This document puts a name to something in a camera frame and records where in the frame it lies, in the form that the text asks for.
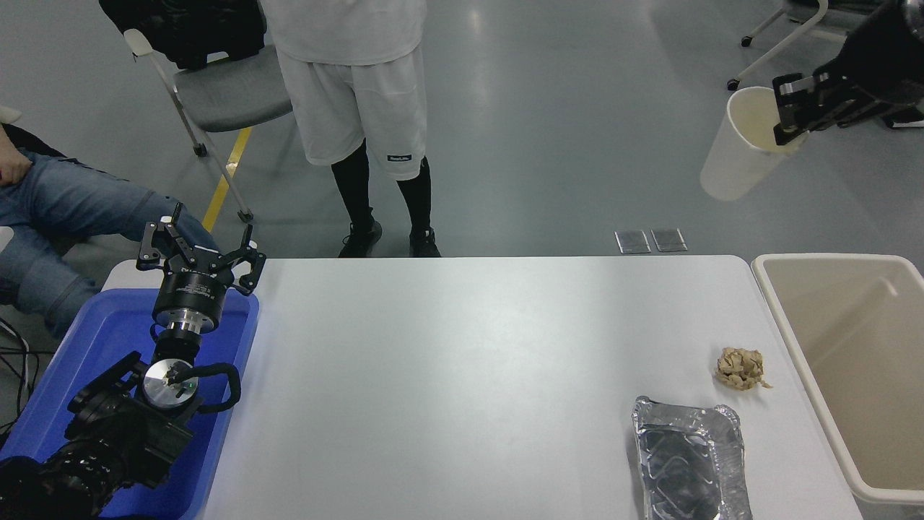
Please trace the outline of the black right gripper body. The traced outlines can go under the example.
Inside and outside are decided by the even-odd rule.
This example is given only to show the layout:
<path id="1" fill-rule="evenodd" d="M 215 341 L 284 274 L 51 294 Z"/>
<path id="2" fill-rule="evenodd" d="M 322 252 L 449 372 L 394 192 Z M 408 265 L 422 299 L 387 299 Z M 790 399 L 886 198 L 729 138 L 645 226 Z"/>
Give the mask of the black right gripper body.
<path id="1" fill-rule="evenodd" d="M 885 1 L 815 70 L 825 121 L 898 118 L 922 102 L 922 2 Z"/>

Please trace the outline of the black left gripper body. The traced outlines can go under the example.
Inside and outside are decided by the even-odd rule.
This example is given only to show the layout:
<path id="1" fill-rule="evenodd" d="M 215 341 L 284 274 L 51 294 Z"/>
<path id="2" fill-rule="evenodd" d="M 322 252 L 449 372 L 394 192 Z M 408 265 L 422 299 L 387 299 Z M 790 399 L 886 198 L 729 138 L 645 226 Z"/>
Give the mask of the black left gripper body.
<path id="1" fill-rule="evenodd" d="M 152 311 L 158 324 L 218 324 L 227 289 L 235 283 L 232 267 L 217 260 L 204 266 L 163 264 L 164 279 Z"/>

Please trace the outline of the person's hand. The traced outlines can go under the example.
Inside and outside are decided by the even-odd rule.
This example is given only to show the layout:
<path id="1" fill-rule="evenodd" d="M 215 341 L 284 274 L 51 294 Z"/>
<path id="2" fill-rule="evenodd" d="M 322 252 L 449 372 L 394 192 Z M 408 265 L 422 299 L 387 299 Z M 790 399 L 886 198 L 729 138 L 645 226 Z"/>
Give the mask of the person's hand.
<path id="1" fill-rule="evenodd" d="M 6 134 L 1 135 L 1 186 L 19 184 L 29 174 L 33 162 L 22 154 Z"/>

